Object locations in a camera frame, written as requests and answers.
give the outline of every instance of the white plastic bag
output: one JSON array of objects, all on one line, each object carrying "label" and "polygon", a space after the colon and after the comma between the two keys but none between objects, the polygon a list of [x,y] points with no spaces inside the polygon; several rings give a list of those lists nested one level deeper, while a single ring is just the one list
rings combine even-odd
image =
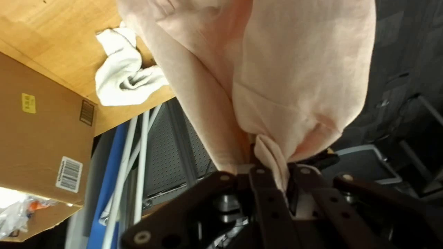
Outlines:
[{"label": "white plastic bag", "polygon": [[15,230],[27,231],[29,198],[0,209],[0,240],[9,237]]}]

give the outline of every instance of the metal rod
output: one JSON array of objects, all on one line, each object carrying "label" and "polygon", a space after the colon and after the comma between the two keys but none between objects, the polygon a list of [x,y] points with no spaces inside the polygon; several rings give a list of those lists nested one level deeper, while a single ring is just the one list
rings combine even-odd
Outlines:
[{"label": "metal rod", "polygon": [[[155,122],[155,119],[156,119],[156,115],[158,115],[160,107],[162,107],[162,106],[155,107],[155,110],[153,110],[153,112],[152,112],[152,118],[149,119],[148,132],[151,130],[151,128],[152,128],[152,125],[153,125],[153,122]],[[138,140],[134,151],[133,151],[131,155],[130,155],[130,159],[129,159],[129,164],[127,164],[127,171],[126,171],[126,177],[124,177],[124,179],[127,179],[127,176],[129,176],[133,165],[135,164],[135,161],[137,161],[137,158],[138,158],[138,154],[140,154],[140,150],[141,150],[141,144],[140,144],[140,140]],[[104,209],[102,213],[109,213],[112,200],[113,200],[113,194],[111,195],[111,198],[109,198],[109,201],[108,201],[108,204],[106,204],[106,208]]]},{"label": "metal rod", "polygon": [[443,126],[443,117],[439,114],[439,111],[422,96],[417,97],[425,108],[430,112],[430,115]]},{"label": "metal rod", "polygon": [[147,166],[147,148],[148,148],[148,132],[149,132],[149,112],[142,114],[142,126],[140,137],[140,155],[137,169],[137,189],[135,189],[135,206],[134,206],[134,224],[141,219],[145,166]]},{"label": "metal rod", "polygon": [[117,215],[119,215],[119,205],[120,205],[120,200],[122,200],[123,184],[124,184],[126,175],[127,175],[127,166],[129,166],[127,162],[129,162],[129,157],[130,157],[130,150],[133,147],[135,126],[137,126],[137,117],[133,118],[130,121],[130,123],[129,123],[126,141],[124,141],[124,148],[123,148],[123,155],[122,155],[120,168],[119,168],[119,175],[117,175],[115,190],[113,190],[109,222],[108,222],[105,237],[104,237],[104,241],[102,241],[102,249],[111,249],[112,248],[112,237],[113,237],[116,219],[117,219]]},{"label": "metal rod", "polygon": [[[155,110],[152,111],[152,117],[149,118],[149,128],[148,128],[148,130],[151,130],[151,128],[152,128],[152,125],[153,125],[153,122],[155,122],[155,119],[156,119],[158,112],[160,111],[160,108],[162,108],[162,106],[158,106],[158,107],[155,107]],[[138,154],[140,154],[140,150],[141,150],[141,143],[138,141],[137,146],[135,146],[135,148],[134,148],[134,151],[133,151],[133,154],[130,155],[129,165],[134,165],[134,162],[135,162],[135,159],[137,159],[137,157],[138,157]]]},{"label": "metal rod", "polygon": [[425,164],[418,158],[414,150],[404,140],[400,141],[400,147],[405,153],[405,155],[412,161],[412,165],[419,172],[419,175],[426,180],[426,183],[433,182],[433,177],[430,172],[426,169]]},{"label": "metal rod", "polygon": [[134,226],[134,193],[137,186],[135,172],[130,172],[123,187],[122,202],[120,202],[120,219],[119,219],[119,234],[120,237],[126,230]]}]

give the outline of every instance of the white towel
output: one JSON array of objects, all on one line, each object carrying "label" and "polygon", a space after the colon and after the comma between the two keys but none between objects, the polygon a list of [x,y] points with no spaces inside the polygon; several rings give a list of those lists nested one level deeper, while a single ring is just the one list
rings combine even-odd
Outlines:
[{"label": "white towel", "polygon": [[159,67],[141,70],[135,34],[124,27],[97,35],[108,58],[95,74],[95,92],[105,107],[138,106],[167,85]]}]

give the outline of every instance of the cardboard box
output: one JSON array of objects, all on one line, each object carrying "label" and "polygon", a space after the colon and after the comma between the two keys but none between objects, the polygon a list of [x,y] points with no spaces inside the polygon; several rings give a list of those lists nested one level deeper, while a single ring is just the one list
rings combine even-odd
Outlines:
[{"label": "cardboard box", "polygon": [[0,187],[55,201],[8,240],[25,241],[83,205],[95,107],[4,54],[0,82]]}]

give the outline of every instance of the bolt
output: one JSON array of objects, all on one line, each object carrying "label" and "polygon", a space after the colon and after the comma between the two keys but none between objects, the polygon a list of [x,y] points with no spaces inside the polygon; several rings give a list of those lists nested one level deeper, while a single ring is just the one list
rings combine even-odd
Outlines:
[{"label": "bolt", "polygon": [[302,168],[302,169],[300,169],[300,173],[302,173],[302,175],[310,175],[310,171],[306,169],[306,168]]},{"label": "bolt", "polygon": [[134,236],[134,244],[135,245],[144,245],[149,242],[151,234],[148,231],[140,231]]},{"label": "bolt", "polygon": [[351,197],[351,194],[350,193],[345,193],[345,200],[346,200],[346,202],[347,204],[354,204],[354,197]]},{"label": "bolt", "polygon": [[151,200],[145,200],[145,201],[142,202],[142,205],[144,205],[144,208],[151,208],[151,206],[152,206],[152,201],[151,201]]},{"label": "bolt", "polygon": [[230,179],[231,179],[231,177],[227,176],[227,175],[221,175],[221,176],[220,176],[220,180],[221,180],[221,182],[228,182]]},{"label": "bolt", "polygon": [[343,175],[342,177],[343,177],[345,182],[353,182],[354,180],[354,177],[350,176],[350,175]]}]

